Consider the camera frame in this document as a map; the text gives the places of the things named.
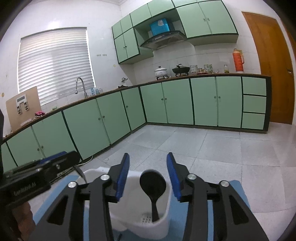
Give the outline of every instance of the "window blind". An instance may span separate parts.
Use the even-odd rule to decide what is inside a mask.
[[[40,104],[75,93],[76,79],[94,87],[86,28],[67,28],[21,39],[18,91],[37,86]]]

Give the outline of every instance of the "pot lid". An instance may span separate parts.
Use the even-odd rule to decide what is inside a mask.
[[[173,69],[178,69],[178,68],[189,68],[189,67],[183,66],[182,64],[178,64],[177,67],[175,67]]]
[[[158,66],[158,68],[154,71],[158,71],[158,70],[167,70],[166,68],[162,68],[161,66]]]

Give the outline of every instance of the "green cabinet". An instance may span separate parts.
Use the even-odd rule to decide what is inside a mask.
[[[45,157],[76,151],[61,112],[37,122],[32,128]]]
[[[110,145],[95,99],[64,110],[70,133],[83,159]]]
[[[217,93],[215,77],[190,79],[195,124],[217,126]]]
[[[112,26],[113,37],[116,39],[119,35],[122,34],[120,21]]]
[[[177,8],[187,38],[211,34],[205,16],[198,3]]]
[[[193,125],[189,79],[162,83],[168,123]]]
[[[139,88],[123,90],[121,94],[131,130],[134,130],[146,122]]]
[[[126,44],[124,43],[123,35],[120,35],[118,38],[116,38],[114,42],[115,42],[118,62],[120,63],[128,58],[128,54],[126,52]]]
[[[241,127],[242,82],[240,77],[219,76],[217,80],[218,126]]]
[[[31,127],[10,138],[7,144],[18,166],[44,158]]]
[[[121,19],[120,23],[123,33],[133,27],[133,24],[131,23],[131,16],[129,14],[126,15],[123,19]]]
[[[265,113],[266,97],[244,95],[244,112]]]
[[[130,132],[126,112],[120,92],[108,94],[97,99],[102,119],[112,143]]]
[[[131,28],[130,30],[126,31],[123,34],[124,42],[126,44],[126,52],[127,57],[131,58],[137,54],[139,54],[139,48],[136,40],[136,35],[134,29]]]
[[[266,80],[263,78],[243,77],[242,86],[244,94],[266,96]]]
[[[136,26],[137,24],[145,21],[148,18],[151,18],[148,4],[145,4],[131,12],[131,21],[133,23],[133,26]]]
[[[153,16],[158,15],[167,10],[173,9],[174,4],[171,0],[152,0],[148,3],[150,13]]]
[[[180,7],[190,3],[196,3],[196,0],[173,0],[175,7]]]
[[[13,158],[8,150],[6,142],[1,145],[1,156],[4,172],[16,167],[16,164],[13,161]]]
[[[123,62],[139,54],[139,48],[134,29],[126,31],[114,40],[118,62]]]
[[[167,123],[161,83],[141,86],[147,122]]]
[[[263,130],[265,114],[243,113],[242,128]]]
[[[199,3],[210,26],[212,34],[237,33],[233,21],[222,1],[205,1]]]

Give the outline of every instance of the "white pot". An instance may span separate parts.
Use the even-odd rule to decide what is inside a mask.
[[[158,79],[159,77],[165,77],[168,75],[167,69],[158,66],[156,70],[154,70],[155,77]]]

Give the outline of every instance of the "tile floor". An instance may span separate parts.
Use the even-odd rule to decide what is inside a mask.
[[[296,212],[296,128],[270,123],[267,134],[144,126],[81,167],[83,171],[118,164],[125,152],[130,170],[156,169],[168,178],[166,155],[172,152],[208,182],[239,180],[251,210],[270,241],[276,241]],[[32,212],[51,190],[31,200]]]

